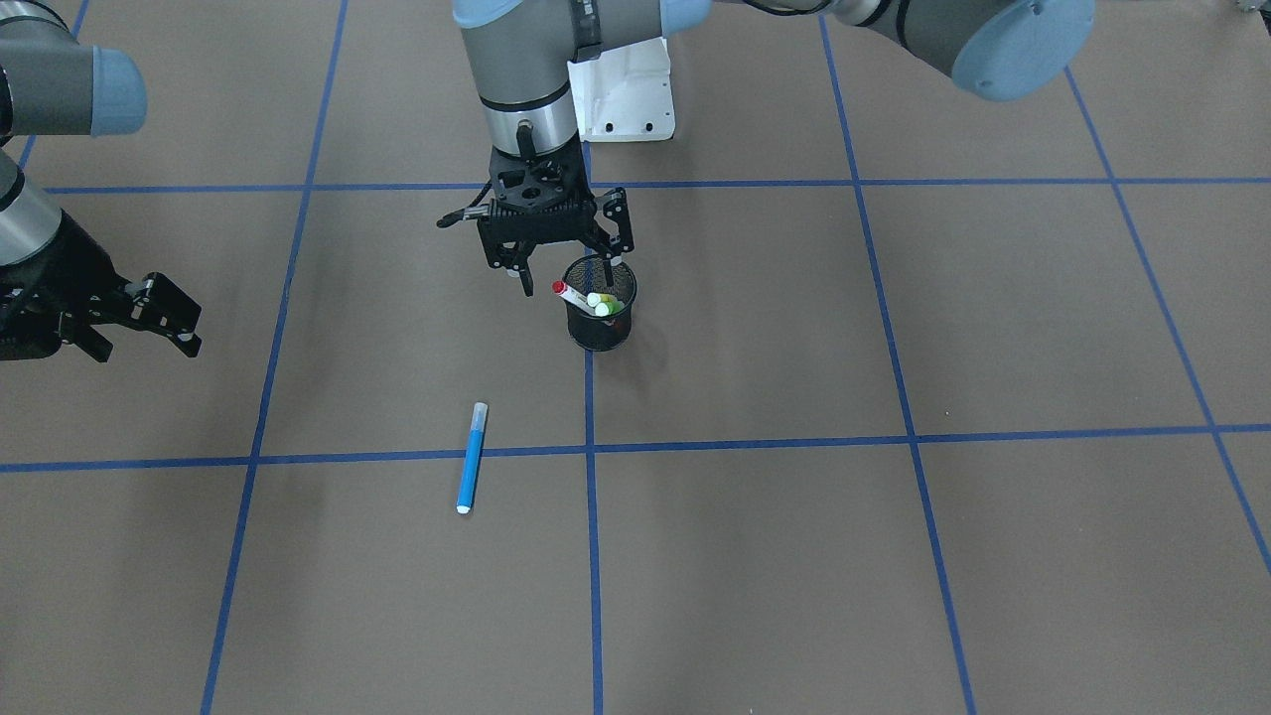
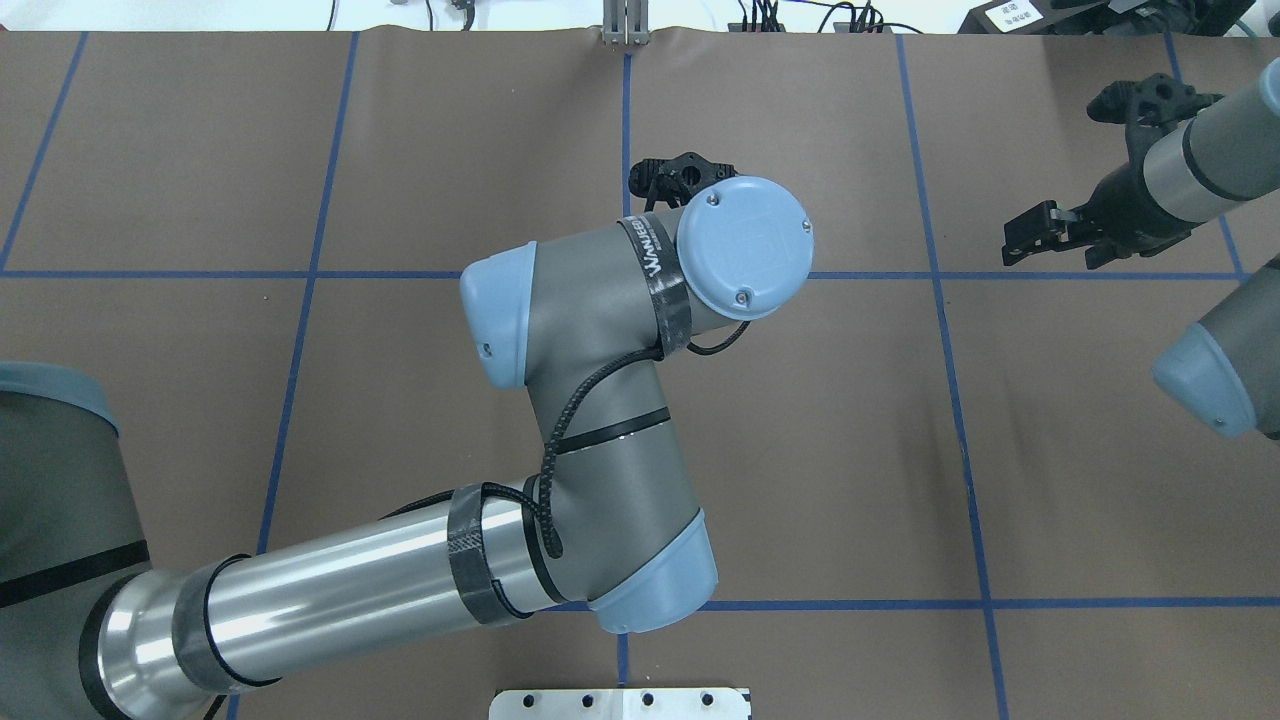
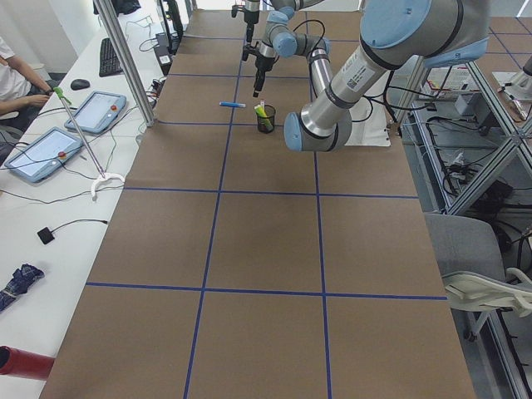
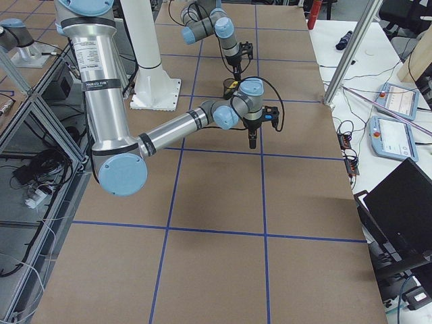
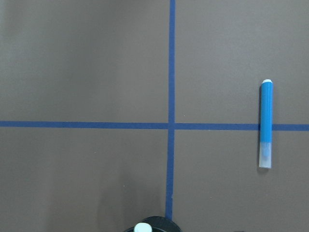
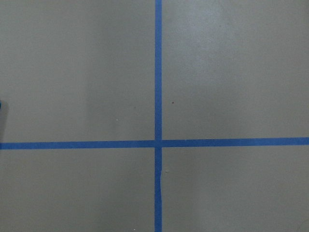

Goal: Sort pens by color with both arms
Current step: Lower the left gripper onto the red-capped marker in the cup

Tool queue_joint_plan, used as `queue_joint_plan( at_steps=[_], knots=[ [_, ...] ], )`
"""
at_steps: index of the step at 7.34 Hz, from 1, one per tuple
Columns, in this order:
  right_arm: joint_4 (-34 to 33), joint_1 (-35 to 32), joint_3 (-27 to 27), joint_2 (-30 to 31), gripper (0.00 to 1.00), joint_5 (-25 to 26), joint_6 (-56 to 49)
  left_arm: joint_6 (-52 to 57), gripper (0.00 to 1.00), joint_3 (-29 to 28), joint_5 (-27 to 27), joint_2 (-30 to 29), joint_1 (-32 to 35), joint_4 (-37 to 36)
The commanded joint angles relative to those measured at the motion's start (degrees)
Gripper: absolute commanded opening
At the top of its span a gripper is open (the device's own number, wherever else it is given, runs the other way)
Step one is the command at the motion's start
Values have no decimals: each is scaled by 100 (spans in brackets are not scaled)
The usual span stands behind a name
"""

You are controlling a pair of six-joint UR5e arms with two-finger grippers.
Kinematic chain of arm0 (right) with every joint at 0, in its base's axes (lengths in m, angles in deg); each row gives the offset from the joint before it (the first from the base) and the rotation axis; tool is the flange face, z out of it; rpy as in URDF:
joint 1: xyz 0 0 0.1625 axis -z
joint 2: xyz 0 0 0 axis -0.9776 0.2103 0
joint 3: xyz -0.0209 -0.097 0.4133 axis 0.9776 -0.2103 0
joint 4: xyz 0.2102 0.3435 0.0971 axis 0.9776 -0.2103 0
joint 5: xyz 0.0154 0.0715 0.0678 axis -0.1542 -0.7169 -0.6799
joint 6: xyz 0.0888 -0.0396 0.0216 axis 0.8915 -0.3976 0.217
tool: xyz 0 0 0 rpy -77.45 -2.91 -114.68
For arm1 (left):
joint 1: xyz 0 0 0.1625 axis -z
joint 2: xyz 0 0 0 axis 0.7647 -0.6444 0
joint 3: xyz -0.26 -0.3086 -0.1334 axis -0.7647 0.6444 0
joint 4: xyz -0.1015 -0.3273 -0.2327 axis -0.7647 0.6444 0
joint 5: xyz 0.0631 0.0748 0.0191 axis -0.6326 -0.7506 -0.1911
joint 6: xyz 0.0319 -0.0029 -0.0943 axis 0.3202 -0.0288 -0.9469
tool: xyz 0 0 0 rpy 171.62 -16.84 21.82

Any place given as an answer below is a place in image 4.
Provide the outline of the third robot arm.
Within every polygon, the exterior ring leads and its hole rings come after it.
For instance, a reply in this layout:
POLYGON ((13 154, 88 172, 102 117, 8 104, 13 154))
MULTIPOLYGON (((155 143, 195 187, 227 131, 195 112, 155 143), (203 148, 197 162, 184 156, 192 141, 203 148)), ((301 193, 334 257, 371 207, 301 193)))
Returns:
POLYGON ((42 68, 48 60, 23 21, 8 18, 1 20, 1 50, 9 53, 13 49, 17 53, 11 61, 18 68, 42 68))

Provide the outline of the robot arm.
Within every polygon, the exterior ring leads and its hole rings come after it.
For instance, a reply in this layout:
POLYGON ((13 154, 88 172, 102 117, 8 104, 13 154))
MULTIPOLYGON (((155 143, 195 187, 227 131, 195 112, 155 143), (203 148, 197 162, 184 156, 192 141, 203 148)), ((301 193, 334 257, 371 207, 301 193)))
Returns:
POLYGON ((130 100, 124 98, 119 72, 113 2, 55 2, 58 30, 71 40, 78 62, 94 137, 95 179, 112 195, 130 196, 144 186, 146 159, 159 150, 210 124, 227 130, 239 121, 257 122, 263 116, 265 88, 259 78, 249 77, 240 81, 229 100, 205 101, 148 132, 139 132, 138 124, 146 117, 175 110, 181 80, 171 78, 163 68, 150 3, 122 1, 121 8, 138 64, 130 100))
POLYGON ((242 57, 253 58, 253 45, 241 43, 231 18, 222 9, 220 1, 189 1, 180 14, 184 25, 182 36, 188 45, 208 36, 215 35, 220 44, 221 54, 232 67, 234 80, 241 80, 242 57))

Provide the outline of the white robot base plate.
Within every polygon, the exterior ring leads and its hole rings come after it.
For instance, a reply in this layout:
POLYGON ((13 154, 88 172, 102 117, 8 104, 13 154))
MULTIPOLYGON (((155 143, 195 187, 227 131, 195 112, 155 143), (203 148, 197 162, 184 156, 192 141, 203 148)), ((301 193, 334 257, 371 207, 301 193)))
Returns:
POLYGON ((175 111, 181 85, 182 81, 176 78, 156 81, 148 77, 146 80, 137 81, 130 101, 130 108, 175 111))

